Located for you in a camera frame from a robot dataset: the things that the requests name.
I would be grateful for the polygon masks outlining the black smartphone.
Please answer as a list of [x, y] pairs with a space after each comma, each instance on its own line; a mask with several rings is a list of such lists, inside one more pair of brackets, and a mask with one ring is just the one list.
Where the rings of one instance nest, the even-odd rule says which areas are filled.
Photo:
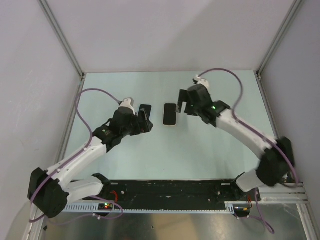
[[150, 118], [151, 110], [152, 110], [152, 106], [149, 105], [149, 104], [141, 104], [141, 105], [139, 106], [139, 112], [140, 112], [140, 111], [145, 112], [145, 115], [146, 115], [148, 118]]

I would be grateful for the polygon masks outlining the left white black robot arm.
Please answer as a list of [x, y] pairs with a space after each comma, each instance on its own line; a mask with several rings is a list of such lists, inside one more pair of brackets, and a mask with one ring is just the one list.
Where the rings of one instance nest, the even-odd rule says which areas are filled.
[[86, 180], [73, 178], [93, 161], [110, 152], [127, 136], [149, 133], [153, 128], [150, 109], [141, 107], [138, 113], [119, 107], [112, 118], [90, 135], [89, 141], [61, 162], [47, 170], [36, 168], [30, 176], [27, 197], [49, 219], [59, 215], [67, 204], [97, 196], [107, 199], [111, 194], [109, 180], [95, 173]]

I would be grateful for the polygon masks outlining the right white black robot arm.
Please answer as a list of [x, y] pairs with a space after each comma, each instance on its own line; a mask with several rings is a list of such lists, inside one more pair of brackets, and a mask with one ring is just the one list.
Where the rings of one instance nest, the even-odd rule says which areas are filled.
[[238, 118], [229, 105], [221, 100], [212, 101], [208, 89], [196, 84], [179, 91], [177, 109], [190, 116], [221, 129], [248, 147], [259, 159], [255, 169], [239, 175], [232, 183], [232, 197], [238, 201], [249, 195], [249, 191], [261, 186], [274, 187], [288, 173], [295, 173], [295, 161], [291, 141], [286, 138], [271, 138]]

